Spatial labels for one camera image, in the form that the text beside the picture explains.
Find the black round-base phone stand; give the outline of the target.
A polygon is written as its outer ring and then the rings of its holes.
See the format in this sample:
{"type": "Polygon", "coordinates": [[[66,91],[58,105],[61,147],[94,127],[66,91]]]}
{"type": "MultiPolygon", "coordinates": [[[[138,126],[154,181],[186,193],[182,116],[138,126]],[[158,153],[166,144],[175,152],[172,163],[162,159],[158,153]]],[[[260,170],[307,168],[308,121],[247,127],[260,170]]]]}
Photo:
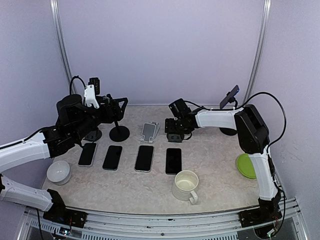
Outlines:
{"type": "Polygon", "coordinates": [[[123,125],[119,125],[119,121],[114,122],[115,127],[109,132],[109,137],[114,142],[123,142],[130,136],[130,130],[123,125]]]}

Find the phone with purple edge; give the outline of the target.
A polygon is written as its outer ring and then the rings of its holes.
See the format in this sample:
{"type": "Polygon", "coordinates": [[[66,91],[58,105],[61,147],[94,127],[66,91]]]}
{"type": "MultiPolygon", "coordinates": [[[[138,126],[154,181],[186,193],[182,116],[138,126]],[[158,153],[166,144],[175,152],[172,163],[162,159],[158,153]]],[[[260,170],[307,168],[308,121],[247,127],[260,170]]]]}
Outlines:
{"type": "Polygon", "coordinates": [[[182,150],[180,148],[168,148],[166,150],[165,173],[176,175],[182,170],[182,150]]]}

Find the silver folding phone stand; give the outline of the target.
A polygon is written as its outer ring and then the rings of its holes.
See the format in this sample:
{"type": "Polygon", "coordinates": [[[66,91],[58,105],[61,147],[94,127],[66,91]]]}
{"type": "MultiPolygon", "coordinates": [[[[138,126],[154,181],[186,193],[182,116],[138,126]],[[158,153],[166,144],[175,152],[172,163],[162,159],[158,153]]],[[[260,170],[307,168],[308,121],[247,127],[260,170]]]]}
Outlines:
{"type": "Polygon", "coordinates": [[[140,141],[152,144],[156,138],[160,129],[160,124],[158,122],[145,122],[142,127],[140,141]]]}

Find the black gooseneck phone stand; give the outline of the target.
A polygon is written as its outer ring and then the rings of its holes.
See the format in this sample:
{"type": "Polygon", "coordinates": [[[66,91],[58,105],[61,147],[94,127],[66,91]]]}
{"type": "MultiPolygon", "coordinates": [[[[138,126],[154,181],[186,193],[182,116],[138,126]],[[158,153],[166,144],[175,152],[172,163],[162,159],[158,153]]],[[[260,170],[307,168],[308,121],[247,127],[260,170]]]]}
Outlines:
{"type": "Polygon", "coordinates": [[[223,134],[225,134],[225,135],[227,135],[227,136],[235,136],[235,135],[237,134],[237,131],[234,130],[234,129],[231,129],[231,128],[222,128],[222,127],[220,127],[219,130],[220,130],[223,134]]]}

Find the blue-edged phone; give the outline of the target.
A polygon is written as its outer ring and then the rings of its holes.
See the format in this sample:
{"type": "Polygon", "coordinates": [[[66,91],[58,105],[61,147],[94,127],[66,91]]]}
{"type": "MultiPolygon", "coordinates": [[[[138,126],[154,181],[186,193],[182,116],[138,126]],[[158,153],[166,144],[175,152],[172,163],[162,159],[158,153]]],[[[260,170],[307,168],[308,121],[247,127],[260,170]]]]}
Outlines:
{"type": "Polygon", "coordinates": [[[234,103],[234,107],[238,106],[238,101],[236,100],[235,96],[239,92],[240,88],[238,85],[235,85],[234,88],[229,91],[223,100],[219,104],[219,108],[222,110],[227,104],[234,103]]]}

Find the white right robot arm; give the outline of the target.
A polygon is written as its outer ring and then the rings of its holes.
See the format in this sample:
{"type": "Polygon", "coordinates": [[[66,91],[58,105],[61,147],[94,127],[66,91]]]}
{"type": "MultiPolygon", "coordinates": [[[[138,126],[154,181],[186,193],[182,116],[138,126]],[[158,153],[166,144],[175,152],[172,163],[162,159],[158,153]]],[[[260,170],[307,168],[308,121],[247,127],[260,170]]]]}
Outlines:
{"type": "Polygon", "coordinates": [[[266,222],[275,212],[281,199],[281,192],[275,182],[275,170],[269,153],[269,129],[257,108],[245,107],[207,109],[203,106],[192,110],[182,98],[169,106],[173,117],[165,120],[164,132],[169,142],[180,143],[185,136],[191,136],[195,129],[220,128],[236,131],[239,146],[248,154],[258,182],[259,208],[256,218],[266,222]]]}

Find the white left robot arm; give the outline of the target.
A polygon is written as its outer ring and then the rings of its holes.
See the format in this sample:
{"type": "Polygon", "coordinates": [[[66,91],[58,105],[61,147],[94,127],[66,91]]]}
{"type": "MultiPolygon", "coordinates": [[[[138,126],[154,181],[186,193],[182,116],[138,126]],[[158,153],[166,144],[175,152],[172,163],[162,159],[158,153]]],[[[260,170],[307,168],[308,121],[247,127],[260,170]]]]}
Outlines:
{"type": "MultiPolygon", "coordinates": [[[[97,96],[97,107],[84,105],[79,94],[71,94],[56,104],[56,124],[43,127],[25,139],[0,147],[1,173],[14,167],[55,158],[68,152],[100,124],[112,124],[123,119],[128,99],[112,98],[110,94],[97,96]]],[[[0,175],[0,199],[50,212],[63,223],[70,218],[70,211],[57,191],[41,190],[15,182],[0,175]]]]}

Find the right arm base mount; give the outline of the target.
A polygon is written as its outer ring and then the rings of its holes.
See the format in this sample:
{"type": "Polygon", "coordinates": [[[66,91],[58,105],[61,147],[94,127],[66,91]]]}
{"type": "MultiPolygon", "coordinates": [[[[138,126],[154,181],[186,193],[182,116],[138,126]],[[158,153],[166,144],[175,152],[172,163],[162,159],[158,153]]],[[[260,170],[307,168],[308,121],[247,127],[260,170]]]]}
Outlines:
{"type": "Polygon", "coordinates": [[[238,216],[241,227],[246,228],[281,219],[282,213],[279,209],[271,212],[265,207],[258,207],[255,209],[240,211],[238,216]]]}

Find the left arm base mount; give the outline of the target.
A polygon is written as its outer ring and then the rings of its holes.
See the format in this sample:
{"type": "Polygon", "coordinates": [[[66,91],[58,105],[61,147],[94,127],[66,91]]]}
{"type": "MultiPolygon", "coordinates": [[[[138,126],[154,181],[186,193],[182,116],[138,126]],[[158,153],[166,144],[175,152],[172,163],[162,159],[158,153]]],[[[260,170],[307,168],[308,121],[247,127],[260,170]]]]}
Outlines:
{"type": "Polygon", "coordinates": [[[87,220],[87,213],[68,208],[56,209],[44,212],[43,218],[54,223],[83,229],[87,220]]]}

